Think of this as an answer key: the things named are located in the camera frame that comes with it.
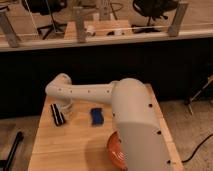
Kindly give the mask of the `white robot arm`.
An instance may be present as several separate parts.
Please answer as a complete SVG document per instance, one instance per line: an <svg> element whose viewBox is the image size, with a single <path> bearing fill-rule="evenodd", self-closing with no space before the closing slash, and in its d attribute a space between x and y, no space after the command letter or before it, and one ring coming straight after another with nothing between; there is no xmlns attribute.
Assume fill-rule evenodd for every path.
<svg viewBox="0 0 213 171"><path fill-rule="evenodd" d="M45 88L48 96L111 105L128 171L173 171L171 158L147 87L138 79L108 84L73 85L57 75Z"/></svg>

